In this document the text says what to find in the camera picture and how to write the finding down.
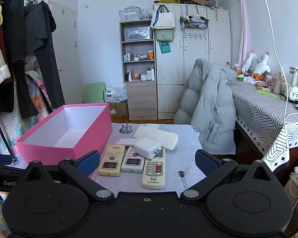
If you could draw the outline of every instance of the green comb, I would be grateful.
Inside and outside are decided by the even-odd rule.
[[[269,96],[269,97],[277,97],[274,94],[271,94],[271,93],[268,93],[268,92],[265,92],[265,91],[261,91],[261,90],[256,90],[256,92],[261,93],[261,94],[266,95],[266,96]]]

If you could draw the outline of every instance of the tcl remote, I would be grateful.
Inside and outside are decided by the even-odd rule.
[[[135,153],[134,147],[129,147],[125,155],[121,170],[123,172],[142,173],[144,170],[145,158]]]
[[[141,185],[146,189],[162,189],[165,186],[165,149],[157,150],[152,159],[146,158]]]
[[[119,176],[126,147],[109,145],[98,168],[100,176]]]

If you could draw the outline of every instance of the gray puffer jacket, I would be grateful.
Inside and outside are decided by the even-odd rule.
[[[197,59],[174,117],[175,124],[190,124],[200,132],[201,146],[210,154],[235,153],[236,112],[232,91],[226,85],[234,78],[233,70]]]

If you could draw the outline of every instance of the pink box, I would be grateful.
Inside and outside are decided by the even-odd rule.
[[[111,132],[109,104],[65,105],[27,131],[16,145],[26,165],[34,160],[57,165],[65,157],[75,160],[94,149],[101,154]]]

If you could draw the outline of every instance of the wardrobe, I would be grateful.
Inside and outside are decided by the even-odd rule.
[[[154,11],[161,4],[154,4]],[[226,66],[231,62],[229,11],[186,4],[164,4],[174,12],[176,27],[171,52],[162,54],[156,45],[158,119],[173,119],[180,108],[183,89],[197,58]],[[209,20],[208,27],[182,28],[181,15],[199,14]]]

